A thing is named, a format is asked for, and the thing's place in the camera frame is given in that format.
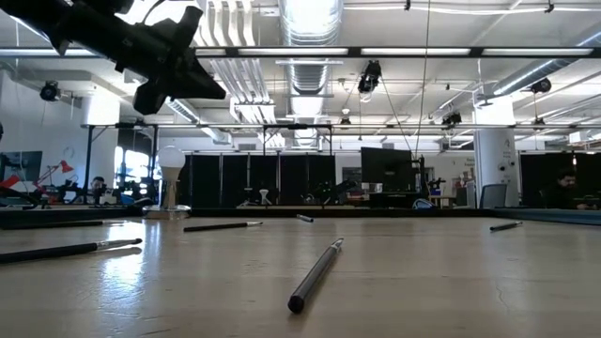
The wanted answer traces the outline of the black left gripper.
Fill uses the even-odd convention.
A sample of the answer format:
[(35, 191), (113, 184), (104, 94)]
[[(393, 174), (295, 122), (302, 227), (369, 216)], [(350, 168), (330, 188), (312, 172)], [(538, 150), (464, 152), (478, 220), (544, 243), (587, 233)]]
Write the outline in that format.
[(49, 0), (54, 8), (51, 41), (78, 43), (88, 50), (144, 49), (143, 54), (109, 58), (117, 70), (131, 69), (155, 82), (176, 84), (167, 93), (174, 99), (223, 100), (225, 90), (205, 71), (190, 44), (203, 11), (187, 6), (178, 22), (170, 18), (152, 25), (126, 23), (118, 16), (132, 9), (134, 0)]

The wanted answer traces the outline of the white light bulb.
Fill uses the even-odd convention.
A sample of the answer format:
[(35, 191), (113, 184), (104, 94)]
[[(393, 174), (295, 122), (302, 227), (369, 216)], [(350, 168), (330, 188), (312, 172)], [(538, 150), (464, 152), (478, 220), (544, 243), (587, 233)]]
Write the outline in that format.
[(158, 160), (162, 171), (163, 185), (165, 186), (162, 207), (164, 209), (175, 209), (177, 205), (177, 182), (180, 171), (186, 162), (185, 155), (175, 146), (166, 146), (159, 151)]

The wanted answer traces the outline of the clear bulb holder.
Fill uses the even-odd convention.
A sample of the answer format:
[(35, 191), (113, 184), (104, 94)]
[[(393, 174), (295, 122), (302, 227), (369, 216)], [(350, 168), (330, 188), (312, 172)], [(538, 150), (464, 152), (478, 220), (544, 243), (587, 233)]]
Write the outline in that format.
[(145, 206), (142, 208), (142, 213), (146, 219), (179, 221), (189, 218), (192, 209), (183, 205), (174, 207)]

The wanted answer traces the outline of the red desk lamp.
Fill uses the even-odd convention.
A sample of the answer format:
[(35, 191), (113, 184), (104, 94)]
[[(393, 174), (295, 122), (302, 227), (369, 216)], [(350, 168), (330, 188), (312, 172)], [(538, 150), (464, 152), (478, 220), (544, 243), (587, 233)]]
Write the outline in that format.
[(52, 176), (56, 171), (66, 174), (73, 170), (73, 167), (68, 165), (66, 161), (62, 160), (56, 165), (49, 165), (46, 171), (41, 173), (40, 176), (34, 181), (33, 185), (35, 186), (37, 192), (39, 192), (41, 195), (44, 195), (47, 193), (47, 190), (43, 187), (44, 181), (48, 180), (49, 182), (52, 182)]

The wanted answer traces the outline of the large black monitor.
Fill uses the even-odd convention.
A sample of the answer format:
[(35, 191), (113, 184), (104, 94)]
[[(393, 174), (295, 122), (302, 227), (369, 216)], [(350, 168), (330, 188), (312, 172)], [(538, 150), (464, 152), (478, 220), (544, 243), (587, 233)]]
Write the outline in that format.
[(381, 184), (385, 192), (414, 192), (415, 175), (408, 150), (361, 148), (362, 183)]

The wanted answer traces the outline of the grey office chair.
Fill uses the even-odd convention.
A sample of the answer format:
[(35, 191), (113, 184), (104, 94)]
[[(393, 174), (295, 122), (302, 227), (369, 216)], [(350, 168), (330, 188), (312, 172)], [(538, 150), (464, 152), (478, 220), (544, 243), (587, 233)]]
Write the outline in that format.
[(505, 207), (507, 185), (503, 183), (488, 184), (481, 189), (478, 208)]

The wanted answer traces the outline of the black partition panel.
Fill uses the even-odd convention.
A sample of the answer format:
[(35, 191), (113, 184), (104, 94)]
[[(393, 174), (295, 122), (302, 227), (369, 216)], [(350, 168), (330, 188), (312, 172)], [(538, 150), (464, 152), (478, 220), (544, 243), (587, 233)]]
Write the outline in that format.
[(597, 205), (601, 210), (601, 153), (522, 154), (521, 204), (545, 208), (541, 190), (553, 183), (565, 169), (576, 171), (576, 200)]

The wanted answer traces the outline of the seated person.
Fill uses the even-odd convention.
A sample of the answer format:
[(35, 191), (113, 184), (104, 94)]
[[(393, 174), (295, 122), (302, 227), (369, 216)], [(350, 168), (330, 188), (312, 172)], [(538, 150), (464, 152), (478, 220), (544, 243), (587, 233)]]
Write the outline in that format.
[(541, 190), (545, 208), (598, 210), (598, 206), (577, 201), (574, 195), (577, 186), (577, 176), (574, 169), (562, 170), (555, 181)]

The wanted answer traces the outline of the black partition wall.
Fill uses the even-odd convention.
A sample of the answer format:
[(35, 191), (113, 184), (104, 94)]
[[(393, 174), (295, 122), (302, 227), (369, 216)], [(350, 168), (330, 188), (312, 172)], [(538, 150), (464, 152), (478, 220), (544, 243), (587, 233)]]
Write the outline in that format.
[(324, 205), (334, 201), (333, 156), (192, 154), (178, 201), (194, 208)]

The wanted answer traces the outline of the silver ventilation duct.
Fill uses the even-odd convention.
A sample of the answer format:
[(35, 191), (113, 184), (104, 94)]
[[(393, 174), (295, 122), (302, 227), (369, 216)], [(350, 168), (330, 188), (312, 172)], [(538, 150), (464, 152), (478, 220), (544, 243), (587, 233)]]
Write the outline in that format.
[[(278, 0), (282, 43), (319, 47), (338, 42), (344, 0)], [(285, 67), (290, 112), (300, 124), (315, 124), (322, 114), (331, 67), (325, 59), (293, 59)]]
[[(601, 47), (601, 23), (598, 23), (571, 38), (577, 47)], [(494, 97), (510, 95), (528, 85), (532, 85), (548, 75), (564, 69), (578, 61), (578, 58), (555, 58), (534, 61), (512, 73), (492, 86), (490, 95)]]

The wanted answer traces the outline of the colourful wall poster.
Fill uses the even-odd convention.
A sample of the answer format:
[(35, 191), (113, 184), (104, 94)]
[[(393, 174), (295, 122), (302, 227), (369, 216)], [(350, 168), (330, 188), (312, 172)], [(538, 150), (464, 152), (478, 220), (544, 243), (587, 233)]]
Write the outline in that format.
[(0, 184), (10, 188), (19, 182), (36, 181), (41, 160), (41, 151), (0, 152)]

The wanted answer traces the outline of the black table frame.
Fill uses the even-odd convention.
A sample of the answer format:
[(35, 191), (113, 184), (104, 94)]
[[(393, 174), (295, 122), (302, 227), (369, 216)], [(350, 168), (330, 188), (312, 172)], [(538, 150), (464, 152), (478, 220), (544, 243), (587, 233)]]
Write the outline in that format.
[[(500, 218), (551, 223), (575, 223), (601, 226), (601, 210), (572, 210), (545, 208), (194, 208), (198, 218), (294, 218), (301, 214), (313, 218)], [(0, 228), (22, 227), (43, 223), (70, 223), (140, 217), (142, 211), (134, 207), (91, 207), (28, 210), (0, 210)]]

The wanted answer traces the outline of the black overhead frame beam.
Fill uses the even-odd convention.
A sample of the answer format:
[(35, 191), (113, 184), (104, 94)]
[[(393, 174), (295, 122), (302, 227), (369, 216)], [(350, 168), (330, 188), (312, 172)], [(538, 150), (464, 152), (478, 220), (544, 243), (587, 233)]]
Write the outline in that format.
[[(84, 48), (59, 54), (45, 47), (0, 47), (2, 58), (116, 58), (143, 54), (144, 49), (121, 48), (109, 53)], [(188, 54), (198, 58), (518, 58), (518, 59), (601, 59), (601, 47), (192, 47)]]

